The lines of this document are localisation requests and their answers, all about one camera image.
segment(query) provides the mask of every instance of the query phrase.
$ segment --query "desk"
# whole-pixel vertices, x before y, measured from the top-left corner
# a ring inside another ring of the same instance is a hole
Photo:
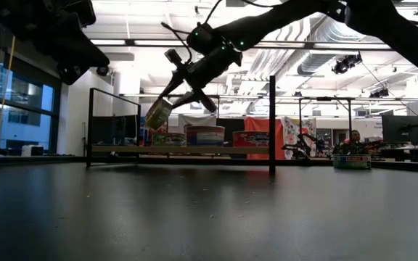
[[[418,148],[417,149],[381,149],[380,154],[383,158],[392,158],[397,162],[403,162],[405,160],[411,160],[412,162],[418,162]]]

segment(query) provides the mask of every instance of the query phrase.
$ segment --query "window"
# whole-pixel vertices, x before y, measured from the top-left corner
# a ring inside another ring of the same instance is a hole
[[[39,109],[52,111],[53,88],[31,83],[29,80],[10,72],[9,83],[5,86],[7,69],[0,67],[0,98],[3,98],[6,89],[6,99]]]
[[[11,106],[0,105],[3,113],[0,131],[0,147],[3,149],[21,149],[23,145],[39,145],[50,149],[51,116]]]

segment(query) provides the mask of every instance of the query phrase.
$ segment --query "computer monitor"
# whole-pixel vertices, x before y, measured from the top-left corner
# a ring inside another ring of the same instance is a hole
[[[411,142],[418,144],[418,116],[392,116],[382,115],[383,141],[388,143]]]

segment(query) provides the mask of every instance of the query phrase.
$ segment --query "wooden shelf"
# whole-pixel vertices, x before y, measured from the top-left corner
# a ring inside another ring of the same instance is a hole
[[[188,153],[188,154],[268,154],[268,147],[159,147],[159,146],[93,146],[93,152]]]

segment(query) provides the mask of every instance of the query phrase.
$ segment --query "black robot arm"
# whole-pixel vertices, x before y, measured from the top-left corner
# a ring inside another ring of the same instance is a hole
[[[172,83],[161,94],[169,95],[185,80],[193,89],[178,106],[202,101],[211,112],[216,107],[202,89],[218,77],[231,63],[241,64],[240,51],[258,44],[267,34],[291,22],[321,12],[349,28],[368,36],[375,36],[418,67],[418,27],[400,16],[391,0],[289,0],[270,11],[241,19],[212,29],[209,24],[198,26],[187,37],[189,47],[204,54],[195,63],[176,63]]]

